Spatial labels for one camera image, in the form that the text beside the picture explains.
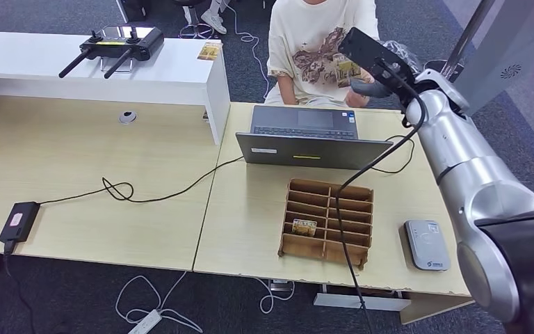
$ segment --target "white sneaker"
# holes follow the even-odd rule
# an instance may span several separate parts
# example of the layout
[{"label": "white sneaker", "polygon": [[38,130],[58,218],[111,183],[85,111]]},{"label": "white sneaker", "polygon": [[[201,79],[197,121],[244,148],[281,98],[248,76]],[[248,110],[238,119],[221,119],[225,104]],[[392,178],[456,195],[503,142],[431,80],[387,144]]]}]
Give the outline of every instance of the white sneaker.
[{"label": "white sneaker", "polygon": [[212,28],[214,28],[217,32],[225,35],[226,34],[226,28],[222,25],[222,22],[220,20],[219,16],[212,16],[210,13],[210,10],[206,10],[206,12],[202,15],[202,20],[209,24]]}]

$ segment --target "card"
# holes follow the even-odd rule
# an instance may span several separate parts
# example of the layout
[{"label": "card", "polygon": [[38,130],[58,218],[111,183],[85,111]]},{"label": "card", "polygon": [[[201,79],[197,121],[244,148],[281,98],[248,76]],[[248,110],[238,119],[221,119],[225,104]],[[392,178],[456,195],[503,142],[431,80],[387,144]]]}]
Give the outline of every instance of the card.
[{"label": "card", "polygon": [[200,51],[200,55],[197,56],[197,59],[203,61],[214,61],[218,57],[221,47],[222,45],[220,43],[206,42],[202,48],[202,51]]}]

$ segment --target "black cable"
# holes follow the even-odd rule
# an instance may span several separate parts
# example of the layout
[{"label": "black cable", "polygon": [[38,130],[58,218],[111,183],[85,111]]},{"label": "black cable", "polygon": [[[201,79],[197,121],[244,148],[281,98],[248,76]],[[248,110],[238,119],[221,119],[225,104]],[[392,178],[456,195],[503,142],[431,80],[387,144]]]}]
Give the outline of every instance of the black cable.
[{"label": "black cable", "polygon": [[[132,200],[131,198],[132,198],[132,196],[134,196],[134,186],[131,183],[129,183],[129,182],[121,182],[121,183],[117,183],[117,184],[111,184],[105,177],[102,177],[102,183],[103,183],[103,186],[104,186],[103,189],[96,190],[96,191],[91,191],[89,193],[83,193],[83,194],[77,195],[77,196],[60,198],[58,200],[47,200],[45,202],[40,202],[38,204],[39,205],[43,205],[43,204],[49,204],[49,203],[63,202],[63,201],[66,201],[66,200],[73,200],[75,198],[81,198],[81,197],[93,195],[93,194],[96,194],[96,193],[101,193],[102,191],[107,191],[111,195],[111,197],[113,197],[116,200],[121,200],[121,201],[127,200],[128,202],[132,202],[132,203],[150,203],[150,202],[159,202],[159,201],[162,201],[162,200],[168,200],[169,198],[173,198],[175,196],[179,196],[179,195],[187,192],[189,189],[193,188],[196,184],[200,183],[200,181],[203,180],[204,177],[206,177],[206,176],[212,174],[213,172],[217,171],[220,167],[226,166],[227,164],[232,164],[233,162],[236,162],[236,161],[238,161],[238,160],[240,160],[242,158],[243,157],[238,157],[236,159],[233,159],[233,160],[230,160],[230,161],[226,161],[223,164],[217,165],[214,169],[210,170],[208,173],[203,174],[199,179],[197,179],[194,183],[192,183],[190,186],[188,186],[184,190],[181,190],[178,193],[172,193],[172,194],[170,194],[168,196],[165,196],[165,197],[153,198],[153,199],[150,199],[150,200]],[[129,187],[130,188],[130,194],[127,195],[127,196],[124,195],[120,190],[118,190],[119,186],[127,186],[127,187]]]},{"label": "black cable", "polygon": [[11,275],[11,271],[9,271],[9,257],[13,253],[15,244],[16,244],[15,240],[9,240],[5,243],[5,251],[3,252],[3,266],[5,267],[5,272],[7,273],[7,276],[9,276],[13,280],[13,282],[15,282],[15,289],[17,290],[17,295],[20,301],[22,302],[22,304],[24,304],[24,306],[27,308],[29,312],[29,325],[31,328],[31,333],[35,334],[35,327],[33,325],[33,309],[31,308],[29,303],[26,301],[26,299],[22,295],[21,284],[13,275]]},{"label": "black cable", "polygon": [[361,290],[359,289],[359,283],[357,283],[357,278],[355,277],[355,272],[353,271],[353,265],[351,264],[351,259],[349,258],[349,252],[347,250],[347,243],[345,241],[345,233],[343,231],[343,221],[341,219],[341,210],[339,209],[339,197],[341,195],[341,192],[343,189],[345,189],[351,182],[355,181],[359,176],[363,175],[366,171],[372,169],[375,165],[377,165],[380,161],[383,159],[386,159],[390,154],[394,153],[397,149],[399,149],[402,145],[404,145],[407,141],[411,140],[411,138],[418,132],[418,130],[423,126],[423,123],[425,122],[425,119],[427,117],[428,111],[427,106],[425,105],[425,102],[421,99],[419,94],[398,74],[396,74],[388,65],[386,65],[383,61],[379,61],[378,65],[384,68],[384,70],[388,71],[391,76],[393,76],[398,82],[412,95],[412,97],[419,103],[419,106],[421,107],[421,118],[419,119],[418,123],[414,126],[414,128],[406,134],[396,145],[389,148],[386,152],[382,153],[379,157],[377,157],[375,160],[373,160],[371,163],[369,163],[367,166],[363,167],[359,172],[355,173],[352,177],[349,178],[349,180],[345,181],[341,185],[341,188],[337,191],[337,194],[334,199],[335,207],[337,210],[337,218],[339,220],[339,231],[341,233],[341,243],[343,244],[343,251],[345,253],[345,259],[347,260],[347,265],[349,266],[349,271],[351,272],[351,278],[353,279],[353,284],[355,285],[355,290],[357,290],[357,295],[359,297],[359,302],[361,303],[361,308],[363,309],[363,312],[365,314],[365,318],[367,320],[367,326],[369,328],[369,333],[373,334],[373,331],[371,329],[371,322],[369,321],[369,315],[367,313],[367,308],[365,307],[365,302],[363,301],[363,296],[361,294]]},{"label": "black cable", "polygon": [[[386,139],[385,141],[389,141],[390,139],[394,139],[394,138],[404,138],[404,136],[399,134],[397,136],[392,136],[392,137]],[[408,166],[408,164],[410,164],[410,162],[412,161],[412,155],[414,154],[414,146],[415,146],[414,141],[412,139],[409,139],[408,141],[412,144],[412,146],[410,147],[410,156],[408,157],[408,161],[406,161],[406,164],[404,164],[404,166],[402,166],[402,168],[400,168],[398,170],[393,170],[393,171],[377,169],[377,168],[374,168],[374,167],[372,167],[371,169],[376,170],[376,171],[381,172],[381,173],[386,173],[386,174],[398,174],[401,171],[403,171]]]}]

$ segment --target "white t-shirt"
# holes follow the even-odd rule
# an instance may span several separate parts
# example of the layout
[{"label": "white t-shirt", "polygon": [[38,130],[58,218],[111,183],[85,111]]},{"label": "white t-shirt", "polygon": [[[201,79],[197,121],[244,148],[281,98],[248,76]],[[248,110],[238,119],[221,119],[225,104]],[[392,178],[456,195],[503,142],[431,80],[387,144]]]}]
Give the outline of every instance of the white t-shirt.
[{"label": "white t-shirt", "polygon": [[289,75],[301,104],[314,97],[344,101],[349,88],[339,88],[333,56],[354,26],[379,39],[374,0],[327,0],[318,5],[277,0],[269,29],[269,75]]}]

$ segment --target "black charger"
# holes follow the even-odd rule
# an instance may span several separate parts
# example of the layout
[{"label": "black charger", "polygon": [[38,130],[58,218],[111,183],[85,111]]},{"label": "black charger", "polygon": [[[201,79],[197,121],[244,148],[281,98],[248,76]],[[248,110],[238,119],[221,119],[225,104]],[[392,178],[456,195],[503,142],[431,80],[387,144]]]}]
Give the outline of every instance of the black charger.
[{"label": "black charger", "polygon": [[0,235],[0,242],[5,244],[5,255],[13,253],[17,243],[27,240],[39,210],[40,203],[36,202],[21,202],[13,205]]}]

